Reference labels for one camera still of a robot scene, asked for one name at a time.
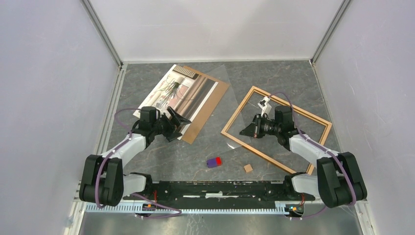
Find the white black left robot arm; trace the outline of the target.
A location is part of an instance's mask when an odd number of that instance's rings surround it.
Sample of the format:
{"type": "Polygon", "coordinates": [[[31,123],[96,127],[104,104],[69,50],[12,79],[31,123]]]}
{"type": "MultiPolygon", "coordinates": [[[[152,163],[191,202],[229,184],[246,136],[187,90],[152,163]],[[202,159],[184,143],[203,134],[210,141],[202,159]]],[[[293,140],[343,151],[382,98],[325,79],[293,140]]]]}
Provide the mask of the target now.
{"type": "Polygon", "coordinates": [[[128,129],[126,137],[110,150],[89,155],[84,164],[79,199],[104,206],[117,206],[121,199],[136,193],[149,199],[154,193],[151,175],[125,174],[124,168],[138,153],[146,150],[158,135],[173,141],[182,136],[180,129],[191,121],[167,107],[161,113],[156,107],[138,108],[138,120],[128,129]]]}

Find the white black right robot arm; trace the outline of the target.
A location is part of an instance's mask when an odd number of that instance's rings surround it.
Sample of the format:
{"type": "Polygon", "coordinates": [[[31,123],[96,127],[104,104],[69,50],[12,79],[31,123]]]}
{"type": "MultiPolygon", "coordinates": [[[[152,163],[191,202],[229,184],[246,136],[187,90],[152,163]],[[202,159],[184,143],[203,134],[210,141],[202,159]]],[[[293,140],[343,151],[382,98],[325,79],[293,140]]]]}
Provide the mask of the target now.
{"type": "Polygon", "coordinates": [[[317,169],[315,176],[305,172],[285,176],[283,195],[289,200],[297,199],[302,193],[313,195],[322,199],[328,208],[354,205],[365,200],[368,191],[355,156],[326,148],[300,130],[291,103],[276,106],[274,118],[269,118],[269,101],[266,96],[258,103],[261,113],[256,114],[239,134],[255,139],[275,136],[281,146],[303,157],[317,169]]]}

